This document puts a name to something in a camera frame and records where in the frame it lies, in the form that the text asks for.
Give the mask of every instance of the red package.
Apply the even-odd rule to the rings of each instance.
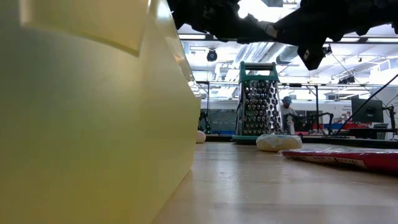
[[[326,149],[292,149],[280,153],[289,159],[398,174],[398,150],[396,149],[329,147]]]

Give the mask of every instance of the person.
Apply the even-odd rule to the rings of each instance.
[[[290,105],[292,104],[292,98],[289,96],[285,96],[282,99],[282,105],[280,106],[280,113],[282,115],[282,119],[285,118],[285,115],[287,114],[292,114],[292,115],[296,115],[297,113],[296,111],[290,107]],[[295,130],[294,130],[294,122],[293,122],[293,117],[292,116],[288,116],[287,117],[287,121],[284,122],[284,124],[286,124],[287,126],[284,127],[284,132],[287,134],[294,134]]]

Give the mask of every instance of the yellow plastic container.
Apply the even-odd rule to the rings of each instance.
[[[0,26],[0,223],[150,223],[200,112],[166,1],[2,0]]]

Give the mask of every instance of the ceiling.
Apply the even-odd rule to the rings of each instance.
[[[288,10],[294,10],[291,4],[288,7]],[[357,82],[369,83],[371,71],[379,69],[380,63],[398,58],[398,36],[395,35],[390,25],[372,28],[365,36],[362,36],[369,38],[362,44],[351,44],[359,41],[356,34],[346,35],[345,44],[330,44],[333,53],[323,59],[317,70],[310,72],[297,56],[297,49],[292,46],[273,42],[241,45],[236,42],[224,43],[213,39],[204,39],[202,33],[192,30],[188,25],[182,26],[178,33],[197,81],[237,82],[237,68],[239,68],[240,61],[271,63],[278,60],[277,71],[281,82],[338,83],[340,78],[354,75]],[[206,59],[210,49],[215,49],[218,54],[218,59],[215,62],[208,62]],[[283,64],[279,63],[279,59],[283,58],[288,61],[283,61]],[[221,87],[221,89],[229,89],[229,91],[221,91],[226,96],[233,95],[233,90],[235,90],[235,88],[230,89],[229,87]],[[217,98],[219,92],[215,91],[213,96]]]

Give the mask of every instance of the wooden surface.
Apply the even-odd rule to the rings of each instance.
[[[397,186],[396,177],[208,142],[154,223],[396,223]]]

